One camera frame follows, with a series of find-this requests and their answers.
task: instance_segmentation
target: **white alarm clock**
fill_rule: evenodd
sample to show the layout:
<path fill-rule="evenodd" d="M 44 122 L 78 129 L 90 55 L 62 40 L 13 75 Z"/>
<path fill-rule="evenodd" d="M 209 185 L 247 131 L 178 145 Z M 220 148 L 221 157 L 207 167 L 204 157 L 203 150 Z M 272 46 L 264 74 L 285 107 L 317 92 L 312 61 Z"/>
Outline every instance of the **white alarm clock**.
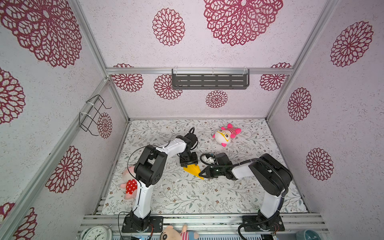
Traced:
<path fill-rule="evenodd" d="M 80 240 L 111 240 L 112 230 L 107 226 L 90 227 L 80 235 Z"/>

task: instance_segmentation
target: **large red flower pattern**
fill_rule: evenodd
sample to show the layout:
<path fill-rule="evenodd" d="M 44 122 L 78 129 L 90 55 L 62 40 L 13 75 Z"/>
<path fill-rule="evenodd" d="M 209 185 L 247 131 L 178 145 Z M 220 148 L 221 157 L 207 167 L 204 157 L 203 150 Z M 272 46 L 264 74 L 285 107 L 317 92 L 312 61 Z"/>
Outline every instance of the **large red flower pattern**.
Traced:
<path fill-rule="evenodd" d="M 169 74 L 163 74 L 158 76 L 154 82 L 153 87 L 157 95 L 164 99 L 178 98 L 183 90 L 175 90 L 172 87 L 172 76 Z"/>
<path fill-rule="evenodd" d="M 324 149 L 314 148 L 307 155 L 307 168 L 318 180 L 327 180 L 333 173 L 333 161 Z"/>
<path fill-rule="evenodd" d="M 0 68 L 0 124 L 17 118 L 24 106 L 25 95 L 19 81 Z"/>
<path fill-rule="evenodd" d="M 271 68 L 290 68 L 292 67 L 289 63 L 278 63 L 272 65 Z M 273 91 L 279 89 L 283 84 L 285 78 L 287 76 L 285 74 L 263 74 L 260 78 L 260 86 L 268 91 Z"/>
<path fill-rule="evenodd" d="M 356 62 L 372 42 L 372 26 L 365 21 L 355 22 L 336 38 L 331 49 L 331 61 L 338 67 Z"/>
<path fill-rule="evenodd" d="M 303 120 L 307 117 L 311 109 L 311 95 L 305 88 L 294 90 L 288 101 L 289 116 L 295 121 Z"/>
<path fill-rule="evenodd" d="M 0 223 L 5 219 L 5 217 L 8 215 L 14 205 L 14 202 L 7 202 L 4 205 L 0 206 Z"/>
<path fill-rule="evenodd" d="M 204 0 L 208 29 L 221 43 L 244 45 L 276 20 L 283 0 Z"/>
<path fill-rule="evenodd" d="M 13 235 L 15 238 L 13 240 L 31 240 L 35 235 L 35 229 L 37 226 L 37 214 L 35 213 L 35 208 L 31 207 L 28 215 L 24 217 L 22 224 L 17 228 L 15 234 Z"/>
<path fill-rule="evenodd" d="M 83 167 L 82 161 L 79 150 L 70 146 L 45 186 L 50 192 L 68 191 L 79 179 Z"/>
<path fill-rule="evenodd" d="M 79 58 L 79 25 L 66 0 L 0 0 L 0 16 L 20 46 L 38 60 L 66 68 Z"/>
<path fill-rule="evenodd" d="M 211 108 L 219 108 L 224 106 L 228 100 L 228 96 L 224 91 L 214 90 L 205 98 L 205 102 Z"/>
<path fill-rule="evenodd" d="M 115 68 L 133 68 L 129 64 L 119 63 L 114 66 Z M 143 86 L 143 78 L 141 74 L 114 74 L 111 75 L 113 82 L 127 92 L 139 91 Z"/>
<path fill-rule="evenodd" d="M 163 8 L 152 21 L 153 33 L 166 46 L 178 44 L 184 37 L 183 18 L 173 9 Z"/>
<path fill-rule="evenodd" d="M 112 119 L 108 113 L 102 113 L 97 120 L 97 130 L 103 138 L 108 138 L 112 132 Z"/>

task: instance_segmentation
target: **polka dot clothing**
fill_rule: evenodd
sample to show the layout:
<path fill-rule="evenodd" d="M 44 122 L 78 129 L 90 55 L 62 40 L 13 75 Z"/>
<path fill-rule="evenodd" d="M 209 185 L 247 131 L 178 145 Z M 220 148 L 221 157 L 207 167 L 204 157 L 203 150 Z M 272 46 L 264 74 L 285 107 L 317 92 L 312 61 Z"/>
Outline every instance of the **polka dot clothing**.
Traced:
<path fill-rule="evenodd" d="M 137 189 L 137 182 L 135 179 L 131 179 L 127 182 L 125 193 L 132 194 Z"/>

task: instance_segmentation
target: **plush toy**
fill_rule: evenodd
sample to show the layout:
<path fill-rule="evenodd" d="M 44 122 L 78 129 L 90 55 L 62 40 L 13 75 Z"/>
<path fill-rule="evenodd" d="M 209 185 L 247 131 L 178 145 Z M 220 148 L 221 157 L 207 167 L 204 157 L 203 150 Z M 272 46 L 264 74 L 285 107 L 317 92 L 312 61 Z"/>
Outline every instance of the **plush toy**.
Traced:
<path fill-rule="evenodd" d="M 135 177 L 136 174 L 134 173 L 134 167 L 129 167 L 129 171 L 132 173 L 132 175 Z M 122 180 L 125 182 L 120 185 L 120 188 L 125 189 L 125 196 L 124 199 L 131 199 L 136 197 L 137 193 L 137 181 L 135 178 L 129 174 L 128 169 L 126 168 L 124 172 L 122 173 Z"/>
<path fill-rule="evenodd" d="M 223 147 L 226 147 L 231 142 L 231 138 L 235 138 L 237 134 L 241 133 L 240 128 L 234 128 L 232 124 L 228 123 L 228 127 L 221 127 L 212 136 L 218 143 L 221 143 Z"/>
<path fill-rule="evenodd" d="M 187 225 L 183 226 L 181 233 L 178 233 L 172 226 L 167 226 L 160 235 L 160 240 L 193 240 L 198 238 L 197 233 L 187 232 Z"/>

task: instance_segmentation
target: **leaf pattern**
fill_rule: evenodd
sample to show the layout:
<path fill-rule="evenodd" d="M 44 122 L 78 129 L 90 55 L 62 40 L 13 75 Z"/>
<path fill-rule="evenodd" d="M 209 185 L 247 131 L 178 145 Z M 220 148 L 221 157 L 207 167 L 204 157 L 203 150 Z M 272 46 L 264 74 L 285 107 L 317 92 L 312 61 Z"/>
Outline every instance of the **leaf pattern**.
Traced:
<path fill-rule="evenodd" d="M 241 128 L 242 132 L 224 148 L 212 135 L 228 123 Z M 124 200 L 125 192 L 120 188 L 122 172 L 132 152 L 148 144 L 161 145 L 178 135 L 184 136 L 191 127 L 195 127 L 199 139 L 195 149 L 198 156 L 225 152 L 233 163 L 237 163 L 268 153 L 286 166 L 265 120 L 135 120 L 129 127 L 102 214 L 112 215 L 132 209 L 134 199 Z M 141 153 L 142 149 L 135 152 L 128 165 L 133 166 Z M 200 162 L 199 167 L 203 169 L 205 165 Z M 307 212 L 294 182 L 289 189 L 281 212 Z M 255 213 L 261 207 L 263 197 L 264 189 L 255 177 L 237 181 L 224 176 L 202 180 L 185 172 L 179 158 L 173 156 L 167 159 L 162 178 L 154 187 L 151 211 L 156 214 Z"/>

